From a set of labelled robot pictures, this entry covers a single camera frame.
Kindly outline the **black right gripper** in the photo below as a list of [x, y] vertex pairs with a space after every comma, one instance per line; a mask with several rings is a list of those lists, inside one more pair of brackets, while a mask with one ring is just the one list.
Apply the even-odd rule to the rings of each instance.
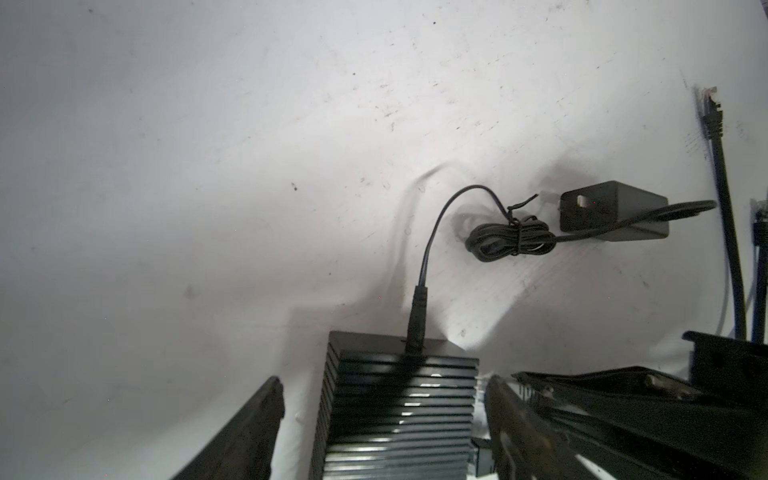
[[690, 381], [644, 367], [520, 372], [534, 412], [617, 479], [764, 479], [767, 346], [687, 331]]

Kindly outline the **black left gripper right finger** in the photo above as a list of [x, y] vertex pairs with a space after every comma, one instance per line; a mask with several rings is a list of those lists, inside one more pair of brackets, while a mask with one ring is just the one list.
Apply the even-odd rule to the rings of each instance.
[[484, 391], [492, 457], [500, 479], [593, 479], [568, 444], [498, 376]]

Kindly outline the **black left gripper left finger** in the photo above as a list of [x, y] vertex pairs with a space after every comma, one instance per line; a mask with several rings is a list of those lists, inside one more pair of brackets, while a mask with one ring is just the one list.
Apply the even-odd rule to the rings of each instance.
[[174, 479], [268, 479], [284, 415], [283, 384], [271, 376]]

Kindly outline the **black network switch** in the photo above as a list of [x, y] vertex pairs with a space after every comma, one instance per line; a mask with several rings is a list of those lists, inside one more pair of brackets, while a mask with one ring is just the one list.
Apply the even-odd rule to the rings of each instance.
[[309, 476], [463, 479], [479, 361], [447, 340], [416, 355], [401, 337], [328, 337]]

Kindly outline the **black power adapter with cable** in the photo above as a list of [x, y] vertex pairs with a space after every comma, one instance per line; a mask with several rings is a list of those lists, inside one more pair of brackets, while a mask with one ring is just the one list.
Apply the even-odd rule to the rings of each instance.
[[465, 240], [465, 249], [482, 263], [521, 255], [544, 256], [559, 244], [584, 240], [625, 242], [665, 239], [669, 236], [671, 222], [692, 218], [718, 207], [714, 200], [671, 204], [663, 196], [618, 181], [606, 181], [561, 195], [559, 224], [563, 233], [556, 235], [546, 222], [534, 215], [523, 218], [514, 215], [515, 211], [535, 200], [536, 195], [505, 206], [489, 187], [480, 184], [466, 186], [446, 201], [424, 248], [406, 331], [405, 352], [408, 354], [420, 354], [425, 348], [429, 258], [440, 224], [449, 207], [461, 195], [473, 190], [487, 193], [505, 219], [503, 223], [478, 225]]

